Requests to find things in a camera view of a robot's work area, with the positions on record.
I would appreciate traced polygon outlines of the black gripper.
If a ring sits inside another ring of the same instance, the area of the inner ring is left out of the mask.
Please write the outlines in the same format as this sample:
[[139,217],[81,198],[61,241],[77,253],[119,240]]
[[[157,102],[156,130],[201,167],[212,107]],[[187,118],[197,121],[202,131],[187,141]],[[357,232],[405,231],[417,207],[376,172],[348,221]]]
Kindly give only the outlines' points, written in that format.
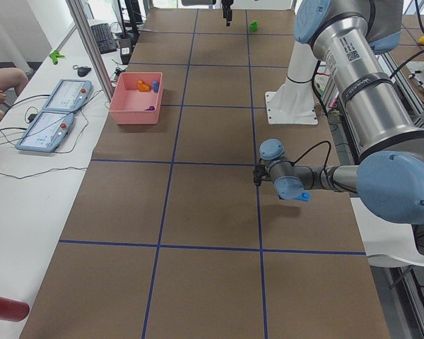
[[226,27],[230,27],[232,17],[232,0],[221,0],[220,2],[223,10],[223,17],[225,18],[225,25]]

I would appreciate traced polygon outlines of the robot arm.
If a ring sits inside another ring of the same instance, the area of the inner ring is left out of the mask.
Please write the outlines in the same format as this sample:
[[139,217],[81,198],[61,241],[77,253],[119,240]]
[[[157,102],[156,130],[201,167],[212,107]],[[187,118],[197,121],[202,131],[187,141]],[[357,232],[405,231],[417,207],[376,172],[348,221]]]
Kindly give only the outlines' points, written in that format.
[[424,129],[413,124],[377,55],[399,43],[401,1],[304,1],[294,24],[298,45],[324,62],[356,143],[356,166],[301,166],[281,142],[264,141],[253,171],[278,197],[307,200],[313,189],[357,194],[377,217],[424,225]]

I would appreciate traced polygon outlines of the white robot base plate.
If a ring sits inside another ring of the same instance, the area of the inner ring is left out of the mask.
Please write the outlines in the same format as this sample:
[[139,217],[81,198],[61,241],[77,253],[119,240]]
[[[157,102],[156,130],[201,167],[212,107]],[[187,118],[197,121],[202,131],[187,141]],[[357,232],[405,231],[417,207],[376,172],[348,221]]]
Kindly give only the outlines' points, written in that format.
[[264,94],[268,123],[318,124],[312,91],[316,65],[310,46],[295,42],[284,83]]

